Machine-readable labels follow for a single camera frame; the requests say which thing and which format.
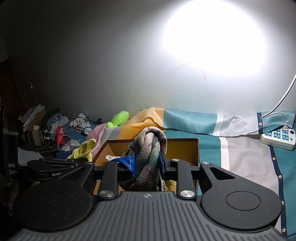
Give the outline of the yellow cloth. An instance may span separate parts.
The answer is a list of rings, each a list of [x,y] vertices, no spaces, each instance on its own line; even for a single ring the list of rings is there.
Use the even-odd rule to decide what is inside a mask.
[[[80,159],[86,158],[88,162],[92,162],[91,151],[96,146],[96,140],[91,138],[81,144],[80,147],[76,148],[66,159]]]

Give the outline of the grey multicolour sock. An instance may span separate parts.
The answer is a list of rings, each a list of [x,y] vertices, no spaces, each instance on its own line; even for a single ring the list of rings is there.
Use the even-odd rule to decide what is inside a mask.
[[[135,176],[119,183],[125,191],[165,191],[166,184],[161,178],[158,167],[160,152],[167,152],[167,137],[155,126],[144,128],[128,146],[122,156],[127,157],[129,151],[135,151]]]

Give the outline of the black cardboard box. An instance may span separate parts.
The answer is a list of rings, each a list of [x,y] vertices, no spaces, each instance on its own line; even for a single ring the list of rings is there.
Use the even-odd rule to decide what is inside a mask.
[[[99,199],[98,198],[98,189],[100,185],[100,177],[98,177],[98,166],[104,166],[107,164],[106,155],[111,156],[120,156],[128,151],[128,146],[132,143],[132,140],[108,140],[106,141],[102,147],[99,149],[98,153],[94,157],[94,164],[95,168],[93,170],[92,176],[93,179],[97,182],[94,194],[99,201],[107,201],[107,200],[114,200],[114,199]],[[167,140],[167,151],[165,153],[166,157],[171,159],[181,159],[189,163],[191,166],[191,173],[194,181],[194,185],[196,188],[197,194],[197,185],[196,180],[198,180],[198,174],[200,171],[199,167],[199,140],[197,138],[170,138]],[[118,196],[127,193],[136,193],[139,195],[140,198],[144,200],[149,200],[153,197],[156,197],[158,194],[166,194],[169,193],[173,196],[176,196],[176,184],[173,185],[171,189],[166,188],[165,191],[125,191],[123,190],[118,182]]]

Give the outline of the red small packet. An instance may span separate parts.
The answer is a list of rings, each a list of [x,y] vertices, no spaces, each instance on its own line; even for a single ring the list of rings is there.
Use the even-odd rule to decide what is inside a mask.
[[[63,135],[64,135],[64,130],[62,126],[57,126],[57,130],[56,130],[56,143],[59,144],[63,144]]]

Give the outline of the black white striped socks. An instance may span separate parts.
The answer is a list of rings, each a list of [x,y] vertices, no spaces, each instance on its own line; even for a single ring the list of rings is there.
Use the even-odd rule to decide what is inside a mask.
[[[53,135],[59,126],[64,126],[68,122],[69,119],[60,114],[60,108],[54,108],[46,112],[40,122],[40,129],[45,133],[49,133],[49,135]]]

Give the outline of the pink cloth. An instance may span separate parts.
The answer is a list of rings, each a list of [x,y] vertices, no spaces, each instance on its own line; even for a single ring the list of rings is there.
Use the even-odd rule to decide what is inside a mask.
[[[97,152],[100,149],[100,142],[102,140],[102,137],[103,137],[103,134],[105,132],[106,126],[107,126],[106,123],[97,125],[94,129],[92,129],[92,131],[85,138],[86,141],[88,141],[90,139],[95,139],[96,140],[96,145],[91,150],[92,158],[95,157],[95,155],[97,154]]]

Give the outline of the green frog plush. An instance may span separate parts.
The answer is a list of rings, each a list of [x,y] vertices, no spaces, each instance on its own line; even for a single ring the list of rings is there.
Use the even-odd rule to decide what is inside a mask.
[[[130,114],[128,111],[120,111],[117,113],[111,121],[106,125],[107,128],[115,128],[124,125],[130,119]]]

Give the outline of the colour-block bed sheet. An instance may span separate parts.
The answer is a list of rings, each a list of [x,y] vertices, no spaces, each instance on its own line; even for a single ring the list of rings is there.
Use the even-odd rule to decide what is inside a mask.
[[[106,140],[132,139],[148,126],[163,130],[167,138],[198,138],[201,161],[263,185],[280,197],[282,212],[276,229],[294,240],[295,151],[265,145],[259,137],[285,121],[295,128],[295,112],[261,118],[261,113],[235,116],[152,107],[123,126],[106,127],[100,147]]]

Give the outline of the white power strip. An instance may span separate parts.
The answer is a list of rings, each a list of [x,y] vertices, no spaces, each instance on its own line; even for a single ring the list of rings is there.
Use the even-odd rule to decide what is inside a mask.
[[[292,151],[295,148],[295,131],[291,128],[287,130],[280,128],[276,131],[261,134],[260,141],[269,146]]]

